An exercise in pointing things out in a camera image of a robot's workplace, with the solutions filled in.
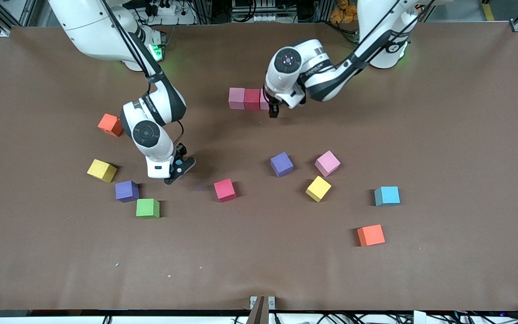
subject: red cube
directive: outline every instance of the red cube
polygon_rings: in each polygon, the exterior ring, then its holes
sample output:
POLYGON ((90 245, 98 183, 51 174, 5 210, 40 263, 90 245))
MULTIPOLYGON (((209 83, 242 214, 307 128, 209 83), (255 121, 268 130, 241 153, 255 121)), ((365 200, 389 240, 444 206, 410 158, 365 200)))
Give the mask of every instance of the red cube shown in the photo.
POLYGON ((225 201, 230 201, 231 199, 235 199, 237 197, 235 189, 233 189, 231 179, 225 179, 223 181, 215 182, 213 185, 215 187, 215 192, 217 193, 217 198, 222 203, 224 203, 225 201))
POLYGON ((260 110, 261 104, 261 89, 246 89, 245 97, 243 98, 243 104, 245 110, 260 110))

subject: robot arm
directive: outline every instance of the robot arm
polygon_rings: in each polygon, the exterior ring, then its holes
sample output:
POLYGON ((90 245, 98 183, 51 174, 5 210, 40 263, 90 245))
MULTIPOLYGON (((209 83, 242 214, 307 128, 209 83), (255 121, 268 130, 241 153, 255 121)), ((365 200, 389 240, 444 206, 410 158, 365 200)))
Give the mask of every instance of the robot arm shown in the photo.
MULTIPOLYGON (((438 0, 448 3, 452 0, 438 0)), ((368 64, 390 68, 402 56, 407 38, 419 18, 418 0, 359 0, 360 45, 336 66, 317 39, 283 47, 271 59, 263 93, 269 116, 277 117, 279 104, 290 109, 310 98, 325 102, 368 64)))
POLYGON ((147 175, 165 179, 170 185, 195 164, 192 157, 183 159, 185 147, 171 141, 163 129, 164 125, 179 121, 187 109, 179 91, 144 45, 142 29, 124 29, 117 17, 124 19, 125 13, 113 13, 105 0, 49 0, 49 4, 78 50, 89 57, 137 66, 144 71, 148 83, 156 87, 156 91, 123 105, 121 123, 144 154, 147 175))

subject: light blue cube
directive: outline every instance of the light blue cube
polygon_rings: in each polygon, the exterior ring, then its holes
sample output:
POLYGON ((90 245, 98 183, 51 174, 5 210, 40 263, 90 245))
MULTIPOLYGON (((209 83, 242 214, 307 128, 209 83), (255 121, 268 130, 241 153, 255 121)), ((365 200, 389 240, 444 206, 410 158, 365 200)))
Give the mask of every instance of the light blue cube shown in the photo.
POLYGON ((401 203, 399 188, 380 187, 375 191, 375 205, 377 207, 396 206, 401 203))

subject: purple cube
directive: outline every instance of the purple cube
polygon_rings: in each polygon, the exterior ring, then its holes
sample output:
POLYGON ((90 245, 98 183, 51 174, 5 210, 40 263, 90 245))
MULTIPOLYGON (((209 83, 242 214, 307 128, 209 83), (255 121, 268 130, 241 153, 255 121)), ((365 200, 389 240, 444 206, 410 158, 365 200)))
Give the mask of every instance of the purple cube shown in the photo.
POLYGON ((131 180, 115 184, 115 199, 122 203, 139 199, 139 187, 131 180))
POLYGON ((271 167, 275 171, 277 178, 293 171, 293 163, 291 163, 289 156, 285 152, 271 158, 271 167))

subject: block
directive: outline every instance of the block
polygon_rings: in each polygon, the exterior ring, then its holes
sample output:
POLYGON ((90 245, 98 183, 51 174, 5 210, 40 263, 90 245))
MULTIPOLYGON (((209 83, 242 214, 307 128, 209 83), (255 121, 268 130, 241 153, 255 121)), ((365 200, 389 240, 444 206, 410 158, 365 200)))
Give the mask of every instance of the block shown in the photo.
POLYGON ((217 198, 222 203, 237 197, 231 179, 215 182, 213 185, 215 187, 215 192, 217 193, 217 198))
POLYGON ((325 177, 337 170, 340 164, 341 162, 329 150, 315 161, 315 166, 325 177))
POLYGON ((229 88, 229 108, 244 110, 245 104, 245 89, 244 88, 229 88))
POLYGON ((381 225, 365 226, 357 229, 361 246, 370 246, 385 242, 381 225))
POLYGON ((108 113, 103 115, 103 118, 101 118, 97 127, 99 127, 99 129, 101 129, 105 134, 113 135, 115 137, 119 137, 123 133, 121 119, 119 119, 119 117, 109 115, 108 113))
POLYGON ((115 176, 115 172, 117 172, 115 166, 97 159, 93 160, 89 170, 87 170, 88 175, 92 175, 105 182, 111 182, 113 176, 115 176))
POLYGON ((158 219, 160 215, 160 204, 152 198, 137 199, 137 211, 135 213, 140 219, 158 219))
POLYGON ((267 99, 265 99, 265 94, 263 93, 263 89, 261 89, 261 96, 259 97, 259 109, 261 110, 269 110, 269 103, 267 99))
POLYGON ((245 104, 245 110, 260 110, 261 104, 261 89, 246 89, 245 98, 243 103, 245 104))
POLYGON ((380 187, 375 191, 375 205, 377 207, 396 206, 401 203, 399 199, 399 188, 380 187))
POLYGON ((280 178, 293 171, 293 163, 287 153, 283 152, 271 158, 271 168, 275 171, 277 178, 280 178))
POLYGON ((131 180, 115 184, 115 200, 122 203, 139 199, 139 186, 131 180))
POLYGON ((306 193, 315 201, 320 202, 329 189, 331 189, 331 185, 320 176, 317 176, 307 188, 306 193))

